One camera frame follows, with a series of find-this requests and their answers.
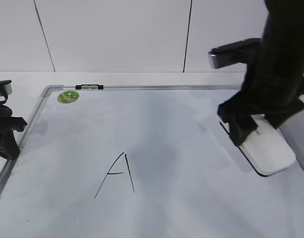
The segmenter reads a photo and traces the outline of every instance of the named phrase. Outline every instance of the black bracket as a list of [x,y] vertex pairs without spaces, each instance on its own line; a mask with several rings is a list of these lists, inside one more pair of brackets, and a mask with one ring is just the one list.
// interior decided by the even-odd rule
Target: black bracket
[[0,156],[14,160],[18,158],[20,150],[13,131],[22,132],[27,122],[23,118],[12,117],[12,110],[3,105],[8,99],[6,86],[10,86],[10,83],[11,80],[0,81],[0,96],[4,97],[4,100],[0,101]]

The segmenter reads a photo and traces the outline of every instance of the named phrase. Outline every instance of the round sticker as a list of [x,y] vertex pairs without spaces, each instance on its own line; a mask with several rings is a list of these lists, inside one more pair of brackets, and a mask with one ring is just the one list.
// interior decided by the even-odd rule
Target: round sticker
[[79,98],[79,94],[76,91],[66,91],[61,93],[58,97],[57,100],[60,103],[72,103],[75,102]]

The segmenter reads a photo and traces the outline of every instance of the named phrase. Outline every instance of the white table surface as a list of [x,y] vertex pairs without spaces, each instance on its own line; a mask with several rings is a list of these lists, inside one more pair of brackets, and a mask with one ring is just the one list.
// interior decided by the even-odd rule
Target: white table surface
[[[43,89],[49,85],[240,85],[244,73],[81,73],[0,72],[0,80],[12,80],[13,93],[6,103],[14,117],[29,120]],[[18,140],[21,134],[15,133]],[[0,157],[0,171],[6,160]]]

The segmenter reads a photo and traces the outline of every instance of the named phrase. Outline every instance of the whiteboard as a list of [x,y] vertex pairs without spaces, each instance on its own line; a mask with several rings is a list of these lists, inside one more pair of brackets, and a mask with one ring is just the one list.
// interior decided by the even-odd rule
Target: whiteboard
[[61,92],[0,197],[0,238],[304,238],[299,164],[260,177],[219,125],[234,90]]

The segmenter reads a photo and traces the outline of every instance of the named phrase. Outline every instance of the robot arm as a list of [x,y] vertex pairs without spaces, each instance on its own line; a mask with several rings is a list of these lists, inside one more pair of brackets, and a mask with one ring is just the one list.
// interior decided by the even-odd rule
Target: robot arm
[[229,136],[239,146],[256,130],[251,115],[264,115],[278,128],[304,109],[304,0],[266,0],[269,16],[262,39],[248,39],[212,49],[215,68],[247,64],[241,90],[219,105]]

